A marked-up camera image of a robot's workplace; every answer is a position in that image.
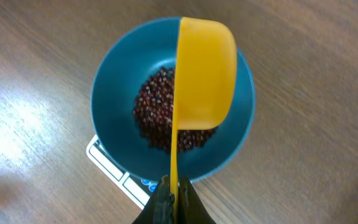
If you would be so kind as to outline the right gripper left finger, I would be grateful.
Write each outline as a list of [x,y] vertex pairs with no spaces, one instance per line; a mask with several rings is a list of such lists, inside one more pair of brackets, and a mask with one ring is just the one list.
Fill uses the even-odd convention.
[[174,201],[175,196],[170,192],[170,177],[165,175],[132,224],[174,224]]

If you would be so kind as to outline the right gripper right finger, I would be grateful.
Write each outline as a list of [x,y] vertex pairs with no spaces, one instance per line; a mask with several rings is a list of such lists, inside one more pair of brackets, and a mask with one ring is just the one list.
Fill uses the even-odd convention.
[[216,224],[188,178],[179,181],[178,224]]

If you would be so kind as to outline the yellow plastic measuring scoop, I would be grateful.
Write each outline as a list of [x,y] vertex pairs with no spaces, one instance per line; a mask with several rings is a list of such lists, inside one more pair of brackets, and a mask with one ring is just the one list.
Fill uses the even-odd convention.
[[212,129],[226,118],[234,96],[237,49],[232,32],[216,21],[180,21],[173,95],[170,191],[178,196],[177,131]]

